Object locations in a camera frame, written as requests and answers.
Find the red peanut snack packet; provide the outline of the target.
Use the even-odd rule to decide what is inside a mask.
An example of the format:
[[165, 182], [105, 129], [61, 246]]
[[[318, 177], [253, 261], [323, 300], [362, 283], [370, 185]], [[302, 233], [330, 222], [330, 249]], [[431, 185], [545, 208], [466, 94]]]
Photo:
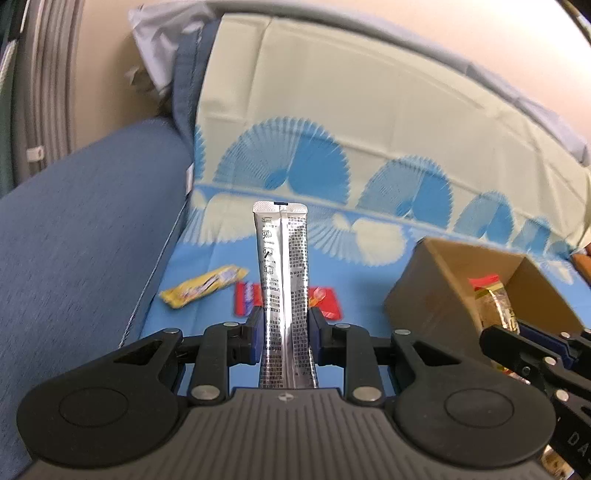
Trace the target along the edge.
[[[235, 285], [235, 316], [248, 317], [254, 307], [261, 306], [263, 306], [263, 294], [259, 284], [238, 282]], [[329, 321], [342, 320], [341, 306], [332, 288], [308, 288], [308, 306], [317, 307]]]

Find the small red nut bar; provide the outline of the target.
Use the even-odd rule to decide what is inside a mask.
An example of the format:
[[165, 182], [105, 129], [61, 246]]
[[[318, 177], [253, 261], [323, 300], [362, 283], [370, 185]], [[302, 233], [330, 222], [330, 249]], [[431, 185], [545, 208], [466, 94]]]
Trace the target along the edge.
[[505, 330], [519, 334], [520, 328], [508, 293], [500, 276], [490, 274], [479, 278], [470, 278], [476, 307], [482, 328], [498, 325]]

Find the yellow chocolate bar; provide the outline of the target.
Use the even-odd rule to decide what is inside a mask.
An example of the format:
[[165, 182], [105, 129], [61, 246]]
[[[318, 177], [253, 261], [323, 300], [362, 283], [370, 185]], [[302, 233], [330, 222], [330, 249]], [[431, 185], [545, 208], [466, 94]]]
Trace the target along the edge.
[[249, 274], [249, 270], [245, 268], [225, 265], [163, 290], [159, 293], [159, 298], [170, 308], [180, 309], [217, 290], [242, 281], [247, 274]]

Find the round puffed grain cake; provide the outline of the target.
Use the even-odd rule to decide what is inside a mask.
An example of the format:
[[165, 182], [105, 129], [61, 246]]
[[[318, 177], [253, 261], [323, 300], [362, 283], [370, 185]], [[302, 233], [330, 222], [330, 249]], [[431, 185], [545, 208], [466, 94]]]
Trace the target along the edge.
[[574, 474], [574, 469], [550, 445], [542, 454], [541, 464], [558, 480], [568, 480]]

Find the lower orange cushion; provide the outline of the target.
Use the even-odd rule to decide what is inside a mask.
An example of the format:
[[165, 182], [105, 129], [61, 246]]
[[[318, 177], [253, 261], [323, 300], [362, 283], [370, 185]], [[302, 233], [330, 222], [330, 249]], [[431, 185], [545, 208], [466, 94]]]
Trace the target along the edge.
[[591, 285], [591, 245], [587, 245], [583, 250], [573, 253], [571, 262], [587, 284]]

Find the open cardboard box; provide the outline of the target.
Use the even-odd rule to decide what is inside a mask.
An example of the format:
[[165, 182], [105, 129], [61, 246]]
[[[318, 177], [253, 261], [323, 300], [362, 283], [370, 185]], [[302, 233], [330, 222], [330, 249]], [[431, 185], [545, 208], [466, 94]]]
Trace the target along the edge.
[[393, 328], [485, 365], [480, 335], [509, 312], [548, 334], [583, 327], [529, 257], [430, 237], [418, 242], [385, 311]]

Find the blue fan-patterned cloth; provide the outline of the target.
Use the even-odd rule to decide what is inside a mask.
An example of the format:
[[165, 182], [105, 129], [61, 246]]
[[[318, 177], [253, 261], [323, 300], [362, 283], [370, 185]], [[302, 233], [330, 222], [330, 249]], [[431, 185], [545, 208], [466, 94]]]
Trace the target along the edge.
[[590, 173], [507, 97], [424, 55], [318, 23], [225, 14], [195, 116], [187, 217], [143, 331], [235, 320], [235, 288], [172, 309], [163, 290], [225, 265], [259, 284], [253, 204], [308, 208], [308, 282], [387, 337], [385, 300], [426, 237], [525, 255], [590, 323], [570, 255]]

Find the grey curtain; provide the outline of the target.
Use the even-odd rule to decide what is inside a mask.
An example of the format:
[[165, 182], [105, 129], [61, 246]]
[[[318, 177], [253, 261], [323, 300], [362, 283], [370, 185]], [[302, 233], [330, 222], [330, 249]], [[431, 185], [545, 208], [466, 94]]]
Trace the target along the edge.
[[75, 149], [82, 1], [1, 3], [1, 194]]

